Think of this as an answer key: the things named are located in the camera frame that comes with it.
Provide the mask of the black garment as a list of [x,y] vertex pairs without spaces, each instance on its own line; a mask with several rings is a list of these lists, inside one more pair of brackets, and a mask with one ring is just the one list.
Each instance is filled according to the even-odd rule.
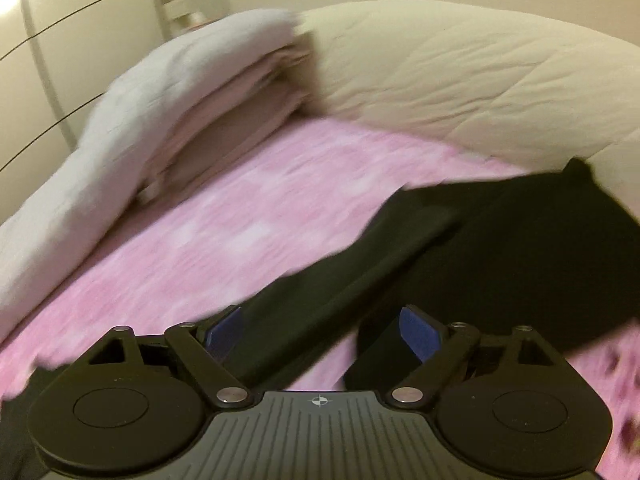
[[565,358],[639,313],[639,225],[579,159],[548,174],[397,191],[342,252],[236,306],[222,366],[250,390],[171,462],[143,474],[60,474],[37,455],[32,404],[1,422],[6,479],[593,479],[462,474],[426,419],[387,393],[419,365],[402,308],[502,336],[527,325]]

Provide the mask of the pink rose-pattern bed sheet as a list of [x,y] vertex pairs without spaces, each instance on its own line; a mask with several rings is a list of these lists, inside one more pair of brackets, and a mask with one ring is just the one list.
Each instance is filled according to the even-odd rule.
[[444,142],[291,122],[188,200],[122,219],[2,351],[1,417],[115,324],[158,333],[349,245],[401,186],[517,174]]

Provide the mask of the folded white-pink blanket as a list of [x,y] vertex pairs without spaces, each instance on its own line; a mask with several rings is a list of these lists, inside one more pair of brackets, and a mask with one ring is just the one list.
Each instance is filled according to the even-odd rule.
[[1,226],[1,335],[96,247],[140,188],[208,122],[304,56],[298,16],[258,9],[186,32],[114,80],[78,148]]

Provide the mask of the cream quilted duvet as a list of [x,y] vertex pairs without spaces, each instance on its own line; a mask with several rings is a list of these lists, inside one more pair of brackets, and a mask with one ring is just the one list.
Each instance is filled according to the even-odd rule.
[[306,11],[310,108],[529,170],[585,159],[639,208],[639,49],[552,18],[433,0]]

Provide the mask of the cream wardrobe with drawers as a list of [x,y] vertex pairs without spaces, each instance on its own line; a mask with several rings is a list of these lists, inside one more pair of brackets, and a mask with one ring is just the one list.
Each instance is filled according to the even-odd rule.
[[76,150],[121,73],[229,0],[1,0],[1,217]]

